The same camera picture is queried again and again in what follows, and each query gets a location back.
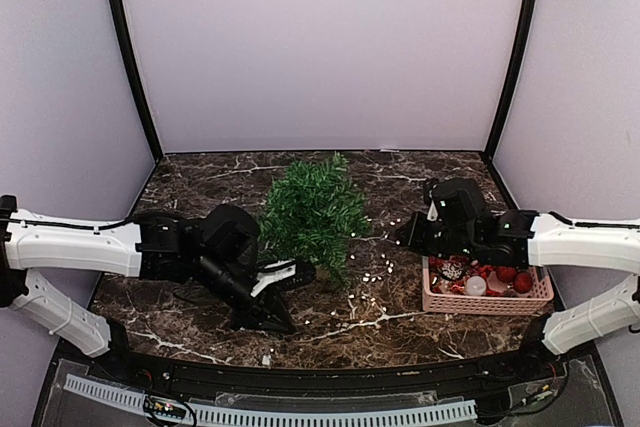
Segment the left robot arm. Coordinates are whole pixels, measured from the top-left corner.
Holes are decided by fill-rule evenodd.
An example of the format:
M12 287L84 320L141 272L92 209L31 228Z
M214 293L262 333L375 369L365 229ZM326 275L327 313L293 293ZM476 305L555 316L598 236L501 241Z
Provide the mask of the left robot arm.
M34 214L12 195L1 198L1 305L22 312L73 344L120 383L141 374L125 329L88 312L52 287L44 268L112 273L126 278L193 280L226 303L240 328L290 333L294 326L278 286L294 277L293 261L258 267L259 226L230 204L204 218L143 212L94 222Z

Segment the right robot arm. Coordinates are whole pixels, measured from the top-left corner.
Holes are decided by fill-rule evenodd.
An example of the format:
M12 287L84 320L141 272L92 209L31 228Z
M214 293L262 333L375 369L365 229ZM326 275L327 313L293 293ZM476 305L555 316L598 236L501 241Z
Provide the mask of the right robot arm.
M556 212L511 209L496 216L469 178L428 181L426 212L395 233L397 243L422 256L465 256L496 267L577 266L627 273L617 286L569 310L535 320L510 371L534 379L571 349L639 322L639 223L572 220Z

